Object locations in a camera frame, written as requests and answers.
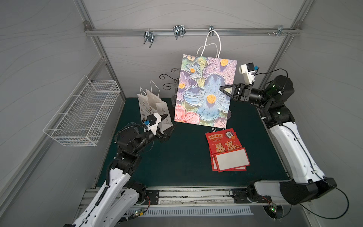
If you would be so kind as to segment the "floral print paper bag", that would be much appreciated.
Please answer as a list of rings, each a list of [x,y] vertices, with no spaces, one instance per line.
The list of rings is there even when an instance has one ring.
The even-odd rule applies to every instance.
[[[215,57],[205,56],[208,46],[205,42],[195,55],[182,57],[174,120],[225,129],[231,98],[220,87],[233,84],[237,61],[220,58],[221,43]]]

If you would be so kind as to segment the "red RICH paper bag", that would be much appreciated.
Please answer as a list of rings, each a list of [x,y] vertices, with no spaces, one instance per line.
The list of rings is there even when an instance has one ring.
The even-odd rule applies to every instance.
[[[211,159],[212,171],[219,172],[219,170],[217,169],[216,162],[214,161],[214,158],[211,156],[210,159]],[[246,167],[242,166],[242,167],[238,167],[238,168],[223,170],[223,172],[226,172],[226,171],[246,171],[246,170],[247,170]]]

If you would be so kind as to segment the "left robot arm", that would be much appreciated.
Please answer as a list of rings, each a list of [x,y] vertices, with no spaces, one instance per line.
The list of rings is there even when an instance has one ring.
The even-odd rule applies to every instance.
[[[130,125],[118,131],[114,137],[118,145],[117,155],[108,166],[106,180],[83,213],[71,224],[73,227],[115,227],[125,220],[124,215],[135,204],[146,199],[145,185],[132,182],[122,192],[138,168],[142,157],[140,152],[158,140],[170,139],[175,126],[155,134],[144,125]]]

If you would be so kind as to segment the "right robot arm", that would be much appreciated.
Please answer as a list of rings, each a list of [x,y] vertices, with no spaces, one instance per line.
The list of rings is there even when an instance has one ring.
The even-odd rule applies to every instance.
[[[295,92],[288,76],[276,76],[263,90],[243,83],[221,86],[219,90],[232,100],[247,102],[260,109],[262,121],[289,176],[285,181],[251,183],[246,190],[250,201],[269,196],[297,205],[320,198],[336,188],[335,179],[326,177],[315,163],[299,134],[295,118],[285,105]]]

